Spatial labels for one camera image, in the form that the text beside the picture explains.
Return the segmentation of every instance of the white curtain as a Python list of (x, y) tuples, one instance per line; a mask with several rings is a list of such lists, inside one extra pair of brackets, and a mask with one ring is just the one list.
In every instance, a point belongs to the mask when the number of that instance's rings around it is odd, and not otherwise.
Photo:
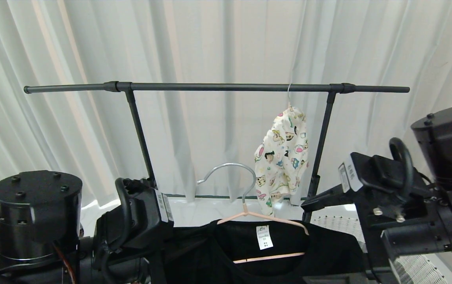
[[(452, 1), (0, 1), (0, 179), (48, 169), (79, 176), (84, 204), (114, 179), (147, 176), (123, 93), (26, 95), (23, 86), (133, 82), (341, 83), (408, 94), (338, 95), (319, 173), (337, 185), (351, 151), (390, 156), (410, 124), (452, 106)], [(287, 94), (136, 92), (159, 188), (236, 198)], [(326, 94), (291, 93), (307, 113), (312, 163)], [(310, 171), (293, 203), (305, 196)]]

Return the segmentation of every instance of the patterned white garment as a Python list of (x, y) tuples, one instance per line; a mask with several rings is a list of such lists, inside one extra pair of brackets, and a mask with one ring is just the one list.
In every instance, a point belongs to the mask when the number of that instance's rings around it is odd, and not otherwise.
[(308, 163), (307, 118), (289, 107), (273, 121), (254, 153), (256, 193), (262, 213), (273, 214), (273, 204), (298, 189)]

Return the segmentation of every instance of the black screw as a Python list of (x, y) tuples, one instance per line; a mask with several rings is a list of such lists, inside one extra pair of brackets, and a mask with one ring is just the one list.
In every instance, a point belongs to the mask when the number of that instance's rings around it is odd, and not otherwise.
[(19, 198), (24, 198), (26, 196), (26, 192), (16, 192), (15, 196)]

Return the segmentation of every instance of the black t-shirt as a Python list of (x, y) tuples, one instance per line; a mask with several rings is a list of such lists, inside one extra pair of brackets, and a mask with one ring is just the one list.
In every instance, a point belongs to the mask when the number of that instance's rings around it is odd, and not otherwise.
[[(164, 266), (167, 283), (304, 284), (303, 276), (364, 271), (363, 252), (354, 236), (301, 223), (309, 235), (298, 226), (275, 221), (213, 221), (198, 228), (174, 228)], [(265, 225), (273, 247), (260, 250), (256, 227)], [(305, 255), (233, 262), (301, 252)]]

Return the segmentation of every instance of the clothes hanger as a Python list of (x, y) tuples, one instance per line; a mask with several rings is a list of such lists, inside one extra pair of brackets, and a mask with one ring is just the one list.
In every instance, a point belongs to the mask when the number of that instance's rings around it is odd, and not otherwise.
[(286, 223), (286, 224), (290, 224), (290, 225), (301, 227), (301, 228), (303, 228), (303, 230), (305, 230), (305, 234), (309, 235), (307, 228), (301, 223), (290, 221), (290, 220), (285, 220), (285, 219), (280, 219), (280, 218), (276, 218), (276, 217), (271, 217), (271, 216), (267, 216), (267, 215), (263, 215), (263, 214), (259, 214), (259, 213), (256, 213), (256, 212), (249, 211), (249, 209), (247, 208), (247, 205), (245, 203), (245, 197), (247, 196), (247, 194), (249, 194), (249, 192), (256, 185), (256, 173), (249, 166), (246, 166), (246, 165), (240, 164), (240, 163), (224, 163), (224, 164), (218, 165), (218, 166), (214, 167), (213, 169), (211, 169), (202, 180), (198, 180), (197, 184), (201, 184), (201, 183), (205, 182), (214, 171), (216, 171), (216, 170), (218, 170), (218, 169), (220, 169), (222, 167), (227, 167), (227, 166), (238, 166), (238, 167), (243, 167), (245, 169), (248, 169), (249, 172), (251, 172), (251, 174), (253, 176), (253, 182), (250, 185), (250, 187), (244, 192), (244, 194), (242, 196), (242, 205), (244, 207), (244, 211), (239, 213), (239, 214), (236, 214), (234, 216), (231, 216), (229, 218), (224, 218), (224, 219), (219, 220), (217, 222), (218, 225), (222, 224), (222, 223), (226, 223), (227, 221), (231, 221), (231, 220), (236, 219), (238, 217), (250, 215), (250, 216), (255, 216), (255, 217), (266, 219), (266, 220), (271, 220), (271, 221), (276, 221), (276, 222), (280, 222), (280, 223)]

